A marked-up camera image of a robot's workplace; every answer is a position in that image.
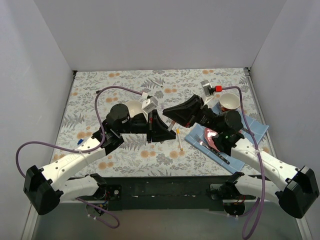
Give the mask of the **yellow marker pen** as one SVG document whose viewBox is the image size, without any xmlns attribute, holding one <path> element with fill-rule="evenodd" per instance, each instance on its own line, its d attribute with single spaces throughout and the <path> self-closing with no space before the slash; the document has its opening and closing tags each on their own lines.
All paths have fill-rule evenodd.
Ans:
<svg viewBox="0 0 320 240">
<path fill-rule="evenodd" d="M 180 130 L 178 128 L 176 129 L 176 136 L 177 136 L 177 140 L 178 140 L 178 144 L 179 144 L 179 149 L 180 149 L 180 151 L 183 151 L 181 134 L 180 134 Z"/>
</svg>

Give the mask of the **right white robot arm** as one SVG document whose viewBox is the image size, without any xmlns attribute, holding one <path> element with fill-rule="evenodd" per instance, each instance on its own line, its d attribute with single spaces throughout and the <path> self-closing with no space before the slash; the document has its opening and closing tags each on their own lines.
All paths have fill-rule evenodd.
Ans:
<svg viewBox="0 0 320 240">
<path fill-rule="evenodd" d="M 240 132 L 244 118 L 237 110 L 214 112 L 194 94 L 186 102 L 166 108 L 162 113 L 185 128 L 199 124 L 216 132 L 213 142 L 219 152 L 259 170 L 271 182 L 263 184 L 241 173 L 238 179 L 226 185 L 230 198 L 237 199 L 241 195 L 259 197 L 264 193 L 268 201 L 278 203 L 287 214 L 301 219 L 319 197 L 314 171 L 307 166 L 298 168 L 287 164 L 256 149 L 254 143 Z"/>
</svg>

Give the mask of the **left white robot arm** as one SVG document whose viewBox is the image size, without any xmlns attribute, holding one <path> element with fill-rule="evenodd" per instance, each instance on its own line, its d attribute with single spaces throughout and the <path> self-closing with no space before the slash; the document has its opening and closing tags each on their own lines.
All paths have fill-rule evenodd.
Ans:
<svg viewBox="0 0 320 240">
<path fill-rule="evenodd" d="M 156 109 L 144 111 L 139 101 L 114 105 L 102 126 L 61 159 L 25 173 L 23 192 L 39 215 L 54 210 L 60 202 L 82 196 L 101 200 L 107 183 L 97 173 L 72 179 L 89 164 L 102 159 L 124 143 L 122 134 L 145 134 L 148 143 L 174 140 L 176 133 L 167 126 Z"/>
</svg>

